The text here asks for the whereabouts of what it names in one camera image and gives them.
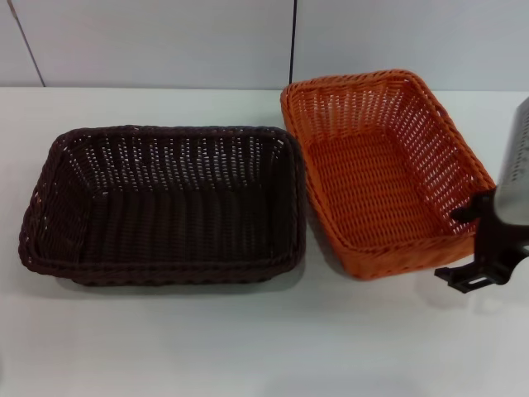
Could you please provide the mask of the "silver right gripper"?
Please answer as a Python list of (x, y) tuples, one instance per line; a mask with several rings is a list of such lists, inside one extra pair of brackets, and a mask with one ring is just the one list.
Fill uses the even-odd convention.
[(528, 257), (528, 98), (514, 113), (497, 188), (473, 194), (450, 212), (450, 221), (454, 230), (476, 232), (471, 263), (435, 270), (461, 293), (505, 285)]

